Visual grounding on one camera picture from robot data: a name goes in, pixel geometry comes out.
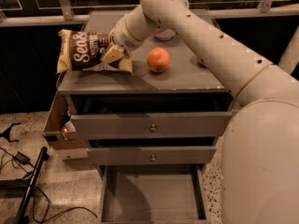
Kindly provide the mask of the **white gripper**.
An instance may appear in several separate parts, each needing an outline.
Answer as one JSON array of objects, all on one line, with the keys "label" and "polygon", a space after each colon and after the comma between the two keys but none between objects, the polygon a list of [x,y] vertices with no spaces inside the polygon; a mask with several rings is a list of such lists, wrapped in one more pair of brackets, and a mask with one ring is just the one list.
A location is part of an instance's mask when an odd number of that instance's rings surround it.
[{"label": "white gripper", "polygon": [[113,63],[124,56],[124,50],[133,51],[142,45],[142,41],[134,38],[129,32],[129,16],[123,16],[108,34],[109,45],[100,61]]}]

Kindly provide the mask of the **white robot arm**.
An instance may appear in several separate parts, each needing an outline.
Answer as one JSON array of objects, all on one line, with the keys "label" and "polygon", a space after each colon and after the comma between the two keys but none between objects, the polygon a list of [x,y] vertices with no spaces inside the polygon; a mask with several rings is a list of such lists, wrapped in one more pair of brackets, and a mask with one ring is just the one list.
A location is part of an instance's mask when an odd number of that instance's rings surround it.
[{"label": "white robot arm", "polygon": [[299,82],[193,14],[182,0],[140,0],[112,30],[120,49],[174,31],[241,104],[221,154],[223,224],[299,224]]}]

